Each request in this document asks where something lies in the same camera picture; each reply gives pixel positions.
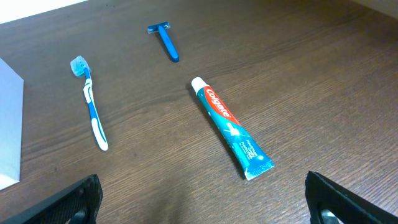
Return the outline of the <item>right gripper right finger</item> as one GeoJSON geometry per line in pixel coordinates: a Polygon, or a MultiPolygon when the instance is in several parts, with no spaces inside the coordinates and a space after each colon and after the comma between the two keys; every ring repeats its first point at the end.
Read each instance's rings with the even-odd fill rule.
{"type": "Polygon", "coordinates": [[[305,197],[311,224],[397,223],[397,217],[318,172],[308,172],[305,197]]]}

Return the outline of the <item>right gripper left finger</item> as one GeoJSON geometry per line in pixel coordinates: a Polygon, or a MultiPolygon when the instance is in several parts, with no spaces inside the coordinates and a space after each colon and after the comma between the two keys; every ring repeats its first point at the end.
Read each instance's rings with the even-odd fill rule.
{"type": "Polygon", "coordinates": [[[99,177],[91,174],[3,224],[96,224],[103,190],[99,177]]]}

